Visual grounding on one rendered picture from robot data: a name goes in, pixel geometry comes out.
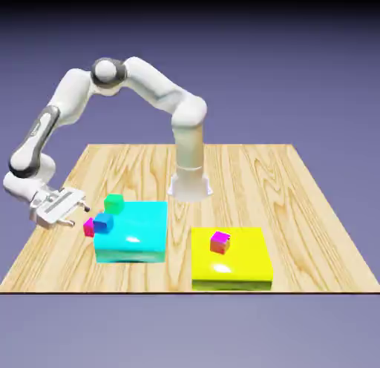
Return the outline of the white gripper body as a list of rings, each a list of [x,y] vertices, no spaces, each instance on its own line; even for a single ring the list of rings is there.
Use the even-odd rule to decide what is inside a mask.
[[[30,219],[44,229],[60,226],[59,219],[68,219],[68,216],[79,206],[77,202],[85,199],[85,192],[76,188],[62,188],[51,191],[48,188],[39,190],[30,203]]]

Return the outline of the small blue cube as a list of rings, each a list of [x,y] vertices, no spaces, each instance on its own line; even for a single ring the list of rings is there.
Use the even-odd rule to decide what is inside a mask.
[[[93,219],[94,233],[95,234],[107,234],[114,226],[114,216],[109,213],[98,213]]]

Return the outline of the small green cube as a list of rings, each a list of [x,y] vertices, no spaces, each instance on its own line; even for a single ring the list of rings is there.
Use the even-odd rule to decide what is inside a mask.
[[[118,215],[124,209],[124,198],[121,194],[109,194],[104,199],[104,212]]]

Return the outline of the small magenta cube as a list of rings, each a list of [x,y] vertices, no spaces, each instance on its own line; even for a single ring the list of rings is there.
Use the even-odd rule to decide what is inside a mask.
[[[217,254],[225,254],[230,246],[231,235],[216,231],[210,238],[210,251]]]

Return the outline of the large cyan box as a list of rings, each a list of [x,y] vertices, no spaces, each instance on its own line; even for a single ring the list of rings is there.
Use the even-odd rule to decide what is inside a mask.
[[[94,235],[98,263],[163,263],[166,259],[168,203],[127,201],[107,234]]]

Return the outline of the large yellow box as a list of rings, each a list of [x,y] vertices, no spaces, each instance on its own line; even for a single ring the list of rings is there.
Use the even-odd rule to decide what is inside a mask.
[[[210,238],[231,235],[225,254],[210,251]],[[191,286],[197,291],[269,291],[273,268],[263,232],[258,227],[191,229]]]

